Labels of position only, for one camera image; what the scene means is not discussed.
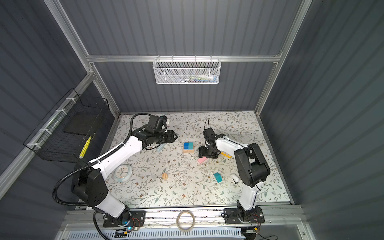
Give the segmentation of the natural wood block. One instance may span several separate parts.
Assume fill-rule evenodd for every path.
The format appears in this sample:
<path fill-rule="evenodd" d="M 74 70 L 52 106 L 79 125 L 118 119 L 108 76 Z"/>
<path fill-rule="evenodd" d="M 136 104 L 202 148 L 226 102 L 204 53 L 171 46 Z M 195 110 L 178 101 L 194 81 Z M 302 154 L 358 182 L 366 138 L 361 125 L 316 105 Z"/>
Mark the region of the natural wood block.
<path fill-rule="evenodd" d="M 194 149 L 183 149 L 183 153 L 194 153 Z"/>

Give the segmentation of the round white clock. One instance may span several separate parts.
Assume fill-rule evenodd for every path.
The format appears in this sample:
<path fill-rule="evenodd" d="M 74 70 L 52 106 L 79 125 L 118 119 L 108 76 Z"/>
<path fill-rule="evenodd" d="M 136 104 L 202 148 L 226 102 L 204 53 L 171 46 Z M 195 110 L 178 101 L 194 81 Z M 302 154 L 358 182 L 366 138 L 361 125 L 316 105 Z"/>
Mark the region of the round white clock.
<path fill-rule="evenodd" d="M 133 174 L 133 168 L 130 165 L 120 165 L 114 172 L 114 180 L 119 183 L 127 182 Z"/>

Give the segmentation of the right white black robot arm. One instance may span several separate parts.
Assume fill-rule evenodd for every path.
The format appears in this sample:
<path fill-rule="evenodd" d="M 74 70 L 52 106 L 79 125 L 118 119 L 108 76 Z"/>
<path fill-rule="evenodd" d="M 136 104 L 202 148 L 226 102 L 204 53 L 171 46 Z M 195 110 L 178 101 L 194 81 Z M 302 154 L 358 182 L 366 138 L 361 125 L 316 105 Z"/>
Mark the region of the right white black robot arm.
<path fill-rule="evenodd" d="M 225 223 L 260 226 L 265 222 L 265 217 L 258 206 L 257 197 L 271 170 L 259 145 L 236 142 L 224 134 L 216 134 L 212 128 L 205 129 L 203 135 L 206 143 L 199 147 L 199 157 L 216 159 L 222 152 L 229 154 L 235 158 L 238 169 L 233 181 L 243 183 L 237 207 L 225 208 L 221 213 Z"/>

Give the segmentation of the black pad in basket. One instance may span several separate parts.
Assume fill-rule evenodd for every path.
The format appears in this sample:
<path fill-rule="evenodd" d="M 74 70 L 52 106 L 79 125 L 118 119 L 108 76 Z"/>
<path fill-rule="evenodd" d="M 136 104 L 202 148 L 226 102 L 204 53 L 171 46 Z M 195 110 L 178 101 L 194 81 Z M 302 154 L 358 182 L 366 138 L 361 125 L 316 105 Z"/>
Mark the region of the black pad in basket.
<path fill-rule="evenodd" d="M 76 113 L 64 127 L 63 132 L 66 134 L 92 137 L 96 134 L 101 122 L 101 115 Z"/>

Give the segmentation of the clear tape roll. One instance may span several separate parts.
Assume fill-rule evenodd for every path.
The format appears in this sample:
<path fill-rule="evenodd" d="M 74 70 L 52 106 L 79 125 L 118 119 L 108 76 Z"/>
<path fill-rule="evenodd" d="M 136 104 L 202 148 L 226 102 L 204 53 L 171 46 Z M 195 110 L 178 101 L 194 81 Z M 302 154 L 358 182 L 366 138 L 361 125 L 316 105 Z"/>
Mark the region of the clear tape roll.
<path fill-rule="evenodd" d="M 176 218 L 177 228 L 184 233 L 190 232 L 195 227 L 195 215 L 189 210 L 181 211 Z"/>

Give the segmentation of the yellow calculator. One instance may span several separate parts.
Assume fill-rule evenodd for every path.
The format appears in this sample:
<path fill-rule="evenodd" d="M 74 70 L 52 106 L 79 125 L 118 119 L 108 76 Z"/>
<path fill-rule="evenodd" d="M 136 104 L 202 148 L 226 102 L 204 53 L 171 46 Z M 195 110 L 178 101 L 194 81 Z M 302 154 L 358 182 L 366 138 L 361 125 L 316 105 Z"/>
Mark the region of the yellow calculator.
<path fill-rule="evenodd" d="M 227 158 L 232 158 L 232 156 L 231 156 L 231 155 L 229 155 L 229 154 L 226 154 L 226 153 L 224 153 L 224 152 L 221 152 L 221 155 L 223 155 L 223 156 L 225 156 L 225 157 L 227 157 Z"/>

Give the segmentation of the teal green block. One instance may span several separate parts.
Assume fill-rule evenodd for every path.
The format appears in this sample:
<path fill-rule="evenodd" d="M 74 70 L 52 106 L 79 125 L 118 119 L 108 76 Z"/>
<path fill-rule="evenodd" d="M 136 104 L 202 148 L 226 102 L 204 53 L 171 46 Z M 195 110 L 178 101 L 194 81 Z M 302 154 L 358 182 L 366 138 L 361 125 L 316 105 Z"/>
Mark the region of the teal green block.
<path fill-rule="evenodd" d="M 214 173 L 214 177 L 215 177 L 215 180 L 217 181 L 217 183 L 220 183 L 223 181 L 220 173 Z"/>

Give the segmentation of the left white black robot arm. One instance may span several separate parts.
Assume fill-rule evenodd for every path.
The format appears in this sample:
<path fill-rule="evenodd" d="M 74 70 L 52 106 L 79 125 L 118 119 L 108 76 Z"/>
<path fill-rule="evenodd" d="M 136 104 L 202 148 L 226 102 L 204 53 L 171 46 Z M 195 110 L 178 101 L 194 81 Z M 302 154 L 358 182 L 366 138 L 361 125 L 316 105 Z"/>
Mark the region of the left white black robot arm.
<path fill-rule="evenodd" d="M 177 134 L 167 129 L 168 118 L 147 113 L 135 114 L 130 121 L 126 139 L 100 157 L 80 163 L 77 168 L 83 170 L 74 173 L 71 191 L 87 206 L 108 214 L 122 227 L 132 223 L 130 209 L 110 193 L 106 178 L 115 172 L 126 160 L 149 150 L 152 144 L 173 143 Z"/>

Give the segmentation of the small white device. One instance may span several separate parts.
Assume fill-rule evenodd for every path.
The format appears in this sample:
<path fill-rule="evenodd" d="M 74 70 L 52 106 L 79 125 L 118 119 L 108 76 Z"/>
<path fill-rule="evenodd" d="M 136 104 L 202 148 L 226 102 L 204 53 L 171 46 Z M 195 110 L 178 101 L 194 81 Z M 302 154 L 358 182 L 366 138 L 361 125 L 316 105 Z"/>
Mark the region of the small white device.
<path fill-rule="evenodd" d="M 240 182 L 240 178 L 236 174 L 231 174 L 231 179 L 236 185 Z"/>

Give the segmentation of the yellow marker pen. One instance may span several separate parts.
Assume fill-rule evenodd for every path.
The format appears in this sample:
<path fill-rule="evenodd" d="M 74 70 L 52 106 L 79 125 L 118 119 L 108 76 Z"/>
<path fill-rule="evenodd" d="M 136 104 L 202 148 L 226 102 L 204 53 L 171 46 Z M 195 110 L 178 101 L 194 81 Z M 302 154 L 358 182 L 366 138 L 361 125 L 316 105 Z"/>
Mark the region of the yellow marker pen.
<path fill-rule="evenodd" d="M 91 140 L 92 140 L 92 137 L 89 137 L 86 140 L 86 142 L 85 142 L 85 144 L 84 144 L 84 146 L 83 146 L 83 148 L 82 148 L 82 150 L 81 150 L 81 152 L 79 154 L 79 159 L 83 159 L 84 158 L 84 156 L 85 156 L 85 154 L 86 154 L 86 152 L 88 150 L 88 147 L 89 147 L 89 145 L 91 143 Z"/>

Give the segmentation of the markers in white basket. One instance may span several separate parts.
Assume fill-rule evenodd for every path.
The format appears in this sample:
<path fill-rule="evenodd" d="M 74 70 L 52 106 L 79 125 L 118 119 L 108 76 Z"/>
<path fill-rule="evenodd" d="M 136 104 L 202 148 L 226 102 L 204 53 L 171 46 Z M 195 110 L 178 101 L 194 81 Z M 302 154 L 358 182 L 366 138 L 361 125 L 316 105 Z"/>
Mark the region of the markers in white basket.
<path fill-rule="evenodd" d="M 183 83 L 218 83 L 219 76 L 217 75 L 194 75 L 179 79 Z"/>

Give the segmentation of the pink block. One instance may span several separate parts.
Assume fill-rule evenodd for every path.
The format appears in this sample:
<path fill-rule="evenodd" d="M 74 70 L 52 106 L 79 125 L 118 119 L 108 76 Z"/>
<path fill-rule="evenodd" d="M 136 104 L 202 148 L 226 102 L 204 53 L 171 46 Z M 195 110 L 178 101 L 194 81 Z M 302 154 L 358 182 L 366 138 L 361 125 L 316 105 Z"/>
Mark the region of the pink block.
<path fill-rule="evenodd" d="M 202 157 L 202 158 L 199 158 L 197 161 L 199 164 L 202 164 L 204 163 L 208 158 L 207 157 Z"/>

